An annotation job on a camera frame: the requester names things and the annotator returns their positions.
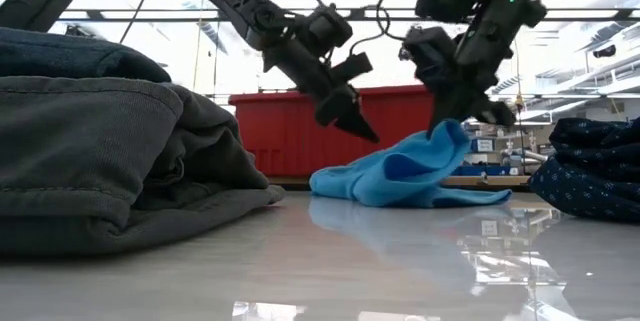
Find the red plastic bin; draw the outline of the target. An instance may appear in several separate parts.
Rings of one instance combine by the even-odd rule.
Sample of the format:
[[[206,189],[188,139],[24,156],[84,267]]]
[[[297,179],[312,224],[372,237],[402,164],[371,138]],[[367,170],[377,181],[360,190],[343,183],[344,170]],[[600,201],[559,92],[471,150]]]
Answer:
[[[422,85],[362,88],[362,114],[380,137],[375,144],[337,128],[319,126],[311,101],[297,93],[230,97],[244,147],[268,177],[309,177],[388,148],[429,127],[434,97]]]

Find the row of blue bins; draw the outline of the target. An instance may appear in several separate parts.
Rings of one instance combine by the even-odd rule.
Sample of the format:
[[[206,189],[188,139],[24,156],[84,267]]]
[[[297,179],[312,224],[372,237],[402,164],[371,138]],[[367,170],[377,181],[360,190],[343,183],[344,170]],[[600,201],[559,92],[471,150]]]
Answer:
[[[502,165],[461,165],[452,173],[453,176],[509,176],[510,166]]]

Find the navy patterned garment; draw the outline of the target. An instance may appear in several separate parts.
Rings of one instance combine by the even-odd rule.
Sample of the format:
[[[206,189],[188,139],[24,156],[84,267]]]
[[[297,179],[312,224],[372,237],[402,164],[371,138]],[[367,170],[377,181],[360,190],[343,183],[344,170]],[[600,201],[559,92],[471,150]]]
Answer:
[[[563,118],[549,136],[555,153],[529,188],[572,216],[640,224],[640,117]]]

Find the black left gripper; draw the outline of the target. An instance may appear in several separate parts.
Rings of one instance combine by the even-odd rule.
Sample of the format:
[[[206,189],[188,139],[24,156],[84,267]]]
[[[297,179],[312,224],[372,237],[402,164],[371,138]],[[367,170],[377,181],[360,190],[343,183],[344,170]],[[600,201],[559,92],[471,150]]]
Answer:
[[[331,67],[322,62],[295,36],[280,39],[263,52],[264,71],[276,67],[301,93],[317,104],[315,120],[323,127],[334,126],[350,135],[372,143],[379,136],[361,114],[360,95],[350,80],[373,70],[365,53],[348,56]]]

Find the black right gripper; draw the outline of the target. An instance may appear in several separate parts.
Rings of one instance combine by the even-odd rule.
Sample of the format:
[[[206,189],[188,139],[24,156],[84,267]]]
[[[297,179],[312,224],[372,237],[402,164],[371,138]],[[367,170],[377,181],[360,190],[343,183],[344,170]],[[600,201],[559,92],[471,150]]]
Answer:
[[[511,44],[520,28],[537,25],[547,14],[539,0],[436,0],[433,17],[443,22],[471,17],[467,31],[457,40],[452,71],[446,83],[434,89],[431,137],[443,121],[460,123],[463,112],[480,112],[486,124],[511,127],[516,117],[510,107],[492,101],[487,89],[497,84],[496,71],[511,56]]]

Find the dark grey shorts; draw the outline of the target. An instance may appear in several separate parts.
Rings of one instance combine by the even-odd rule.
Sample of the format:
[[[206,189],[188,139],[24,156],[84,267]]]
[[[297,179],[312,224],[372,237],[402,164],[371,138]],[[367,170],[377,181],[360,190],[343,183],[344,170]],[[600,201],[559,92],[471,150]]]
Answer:
[[[0,256],[158,246],[283,195],[235,117],[181,86],[0,77]]]

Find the green patterned shorts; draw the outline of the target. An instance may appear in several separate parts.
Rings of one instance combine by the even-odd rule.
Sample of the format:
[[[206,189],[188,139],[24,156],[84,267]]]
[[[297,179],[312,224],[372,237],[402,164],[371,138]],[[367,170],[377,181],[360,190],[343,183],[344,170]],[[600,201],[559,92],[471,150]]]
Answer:
[[[171,81],[158,63],[121,44],[4,27],[0,27],[0,76]]]

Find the small blue cloth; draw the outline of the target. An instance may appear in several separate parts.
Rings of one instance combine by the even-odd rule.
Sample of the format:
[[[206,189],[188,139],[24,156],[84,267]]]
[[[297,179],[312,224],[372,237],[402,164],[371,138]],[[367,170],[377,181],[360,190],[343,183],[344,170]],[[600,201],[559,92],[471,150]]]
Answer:
[[[461,124],[445,120],[430,134],[417,132],[347,165],[314,172],[309,179],[311,192],[378,208],[431,209],[507,202],[510,190],[474,191],[441,185],[462,164],[470,146]]]

